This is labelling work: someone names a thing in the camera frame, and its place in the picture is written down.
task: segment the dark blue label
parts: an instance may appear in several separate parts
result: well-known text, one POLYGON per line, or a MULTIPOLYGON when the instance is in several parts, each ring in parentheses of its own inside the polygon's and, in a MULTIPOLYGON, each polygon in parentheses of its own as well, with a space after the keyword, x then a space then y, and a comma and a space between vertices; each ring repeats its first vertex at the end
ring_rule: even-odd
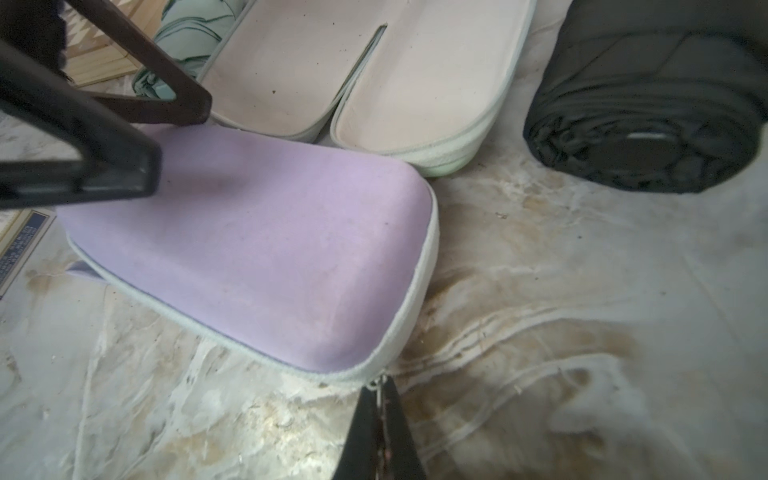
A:
POLYGON ((38 212, 32 212, 32 215, 27 219, 27 223, 24 224, 22 230, 18 232, 16 238, 8 246, 8 249, 0 257, 0 285, 2 285, 11 274, 13 267, 22 258, 25 250, 29 247, 32 239, 43 226, 43 223, 48 218, 48 215, 39 214, 38 212))

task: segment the green patterned cloth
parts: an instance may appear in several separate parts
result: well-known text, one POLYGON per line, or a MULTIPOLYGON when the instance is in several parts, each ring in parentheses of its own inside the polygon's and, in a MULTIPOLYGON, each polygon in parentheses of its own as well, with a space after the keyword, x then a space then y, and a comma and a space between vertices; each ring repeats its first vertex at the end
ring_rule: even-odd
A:
MULTIPOLYGON (((154 42, 193 78, 234 25, 247 0, 170 0, 154 42)), ((170 100, 176 95, 146 68, 134 77, 140 97, 170 100)))

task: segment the black rolled fabric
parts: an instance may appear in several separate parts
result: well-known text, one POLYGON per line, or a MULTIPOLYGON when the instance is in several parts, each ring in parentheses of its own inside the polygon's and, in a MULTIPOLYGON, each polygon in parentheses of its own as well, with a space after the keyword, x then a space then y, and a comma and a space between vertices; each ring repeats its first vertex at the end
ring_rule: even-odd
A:
POLYGON ((622 190, 700 192, 768 120, 768 0, 574 0, 523 136, 544 165, 622 190))

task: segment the stained white floor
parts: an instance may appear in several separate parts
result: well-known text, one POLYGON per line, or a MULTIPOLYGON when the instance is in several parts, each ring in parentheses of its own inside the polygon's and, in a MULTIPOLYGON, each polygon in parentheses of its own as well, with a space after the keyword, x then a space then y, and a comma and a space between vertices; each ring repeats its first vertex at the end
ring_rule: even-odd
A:
MULTIPOLYGON (((567 6, 540 0, 480 154, 433 182, 439 262, 393 367, 419 454, 430 479, 764 478, 768 151, 698 195, 544 169, 520 132, 567 6)), ((35 139, 0 123, 2 155, 35 139)), ((0 300, 0 478, 330 478, 355 392, 202 340, 64 274, 75 259, 55 224, 0 300)))

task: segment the marble-like floor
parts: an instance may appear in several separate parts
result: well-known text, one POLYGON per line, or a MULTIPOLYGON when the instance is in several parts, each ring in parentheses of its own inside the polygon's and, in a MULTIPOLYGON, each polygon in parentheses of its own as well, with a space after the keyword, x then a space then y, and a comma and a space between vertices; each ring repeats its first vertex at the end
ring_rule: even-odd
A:
MULTIPOLYGON (((419 454, 430 479, 763 478, 768 151, 699 195, 541 167, 520 132, 567 6, 539 0, 488 140, 432 182, 438 266, 392 369, 419 454)), ((36 141, 0 123, 0 156, 36 141)), ((73 260, 55 223, 0 301, 0 478, 330 478, 355 391, 260 367, 73 260)))

